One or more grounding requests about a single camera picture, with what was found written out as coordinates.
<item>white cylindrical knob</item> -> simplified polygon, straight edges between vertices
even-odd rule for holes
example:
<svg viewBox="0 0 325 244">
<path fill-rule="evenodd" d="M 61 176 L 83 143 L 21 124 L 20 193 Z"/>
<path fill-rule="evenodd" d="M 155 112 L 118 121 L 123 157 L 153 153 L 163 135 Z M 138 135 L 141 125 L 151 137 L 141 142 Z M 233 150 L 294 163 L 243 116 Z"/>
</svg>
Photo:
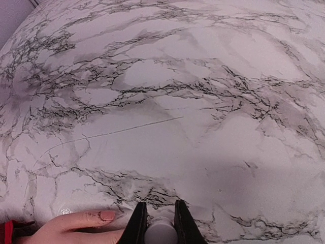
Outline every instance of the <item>white cylindrical knob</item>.
<svg viewBox="0 0 325 244">
<path fill-rule="evenodd" d="M 153 218 L 145 235 L 145 244 L 177 244 L 177 232 L 166 217 Z"/>
</svg>

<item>marble surface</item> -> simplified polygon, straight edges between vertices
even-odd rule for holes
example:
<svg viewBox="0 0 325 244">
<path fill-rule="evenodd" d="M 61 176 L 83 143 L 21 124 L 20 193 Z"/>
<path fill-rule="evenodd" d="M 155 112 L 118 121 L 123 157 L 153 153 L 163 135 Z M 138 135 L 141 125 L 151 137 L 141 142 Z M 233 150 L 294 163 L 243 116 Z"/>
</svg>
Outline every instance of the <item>marble surface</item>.
<svg viewBox="0 0 325 244">
<path fill-rule="evenodd" d="M 323 1 L 48 0 L 0 79 L 1 221 L 182 198 L 209 243 L 324 243 Z"/>
</svg>

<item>gray wall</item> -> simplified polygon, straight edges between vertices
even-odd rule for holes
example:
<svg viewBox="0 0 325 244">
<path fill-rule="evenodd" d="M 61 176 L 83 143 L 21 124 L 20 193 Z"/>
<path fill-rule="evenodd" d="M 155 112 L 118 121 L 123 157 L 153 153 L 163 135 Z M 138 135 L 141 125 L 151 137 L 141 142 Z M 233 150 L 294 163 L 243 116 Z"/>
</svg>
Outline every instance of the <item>gray wall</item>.
<svg viewBox="0 0 325 244">
<path fill-rule="evenodd" d="M 33 9 L 29 0 L 0 0 L 0 49 Z"/>
</svg>

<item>white marble countertop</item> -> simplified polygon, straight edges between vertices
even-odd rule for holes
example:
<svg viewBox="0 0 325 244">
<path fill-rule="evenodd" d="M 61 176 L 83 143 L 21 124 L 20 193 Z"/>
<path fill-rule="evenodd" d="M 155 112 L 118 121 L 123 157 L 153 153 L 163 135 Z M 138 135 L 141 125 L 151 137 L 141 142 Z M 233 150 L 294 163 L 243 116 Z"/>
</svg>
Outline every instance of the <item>white marble countertop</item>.
<svg viewBox="0 0 325 244">
<path fill-rule="evenodd" d="M 320 2 L 43 2 L 0 51 L 0 220 L 182 198 L 210 243 L 324 243 Z"/>
</svg>

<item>human hand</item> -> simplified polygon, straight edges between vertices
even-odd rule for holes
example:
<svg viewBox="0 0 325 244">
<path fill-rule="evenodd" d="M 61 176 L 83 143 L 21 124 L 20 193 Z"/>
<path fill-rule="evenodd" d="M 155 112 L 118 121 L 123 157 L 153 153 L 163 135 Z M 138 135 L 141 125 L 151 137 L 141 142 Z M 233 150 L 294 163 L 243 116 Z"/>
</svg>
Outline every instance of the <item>human hand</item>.
<svg viewBox="0 0 325 244">
<path fill-rule="evenodd" d="M 86 211 L 58 216 L 47 222 L 34 235 L 20 237 L 14 244 L 116 244 L 123 230 L 84 233 L 78 229 L 100 227 L 110 224 L 114 211 Z"/>
</svg>

